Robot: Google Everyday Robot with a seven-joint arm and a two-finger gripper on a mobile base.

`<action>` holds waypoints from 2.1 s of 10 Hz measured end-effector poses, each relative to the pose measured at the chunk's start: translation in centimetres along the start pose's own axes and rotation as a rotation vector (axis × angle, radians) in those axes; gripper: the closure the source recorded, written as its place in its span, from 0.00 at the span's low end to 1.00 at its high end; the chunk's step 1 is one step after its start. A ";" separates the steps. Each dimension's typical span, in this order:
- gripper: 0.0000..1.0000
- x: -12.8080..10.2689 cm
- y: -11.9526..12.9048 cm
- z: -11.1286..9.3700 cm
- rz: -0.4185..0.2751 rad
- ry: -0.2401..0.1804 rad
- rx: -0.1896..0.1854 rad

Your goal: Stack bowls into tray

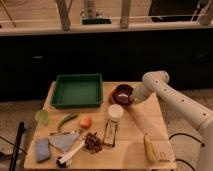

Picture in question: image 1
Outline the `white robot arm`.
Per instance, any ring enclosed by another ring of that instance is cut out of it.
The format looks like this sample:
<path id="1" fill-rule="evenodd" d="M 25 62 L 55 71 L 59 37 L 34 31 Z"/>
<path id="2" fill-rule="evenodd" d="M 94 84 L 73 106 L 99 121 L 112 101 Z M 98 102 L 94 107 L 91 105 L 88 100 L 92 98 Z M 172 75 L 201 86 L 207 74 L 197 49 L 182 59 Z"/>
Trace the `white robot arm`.
<path id="1" fill-rule="evenodd" d="M 169 74 L 166 71 L 147 72 L 142 76 L 142 83 L 133 89 L 131 97 L 136 103 L 141 103 L 156 93 L 182 114 L 200 133 L 204 144 L 199 150 L 196 171 L 213 171 L 213 110 L 170 87 L 168 82 Z"/>

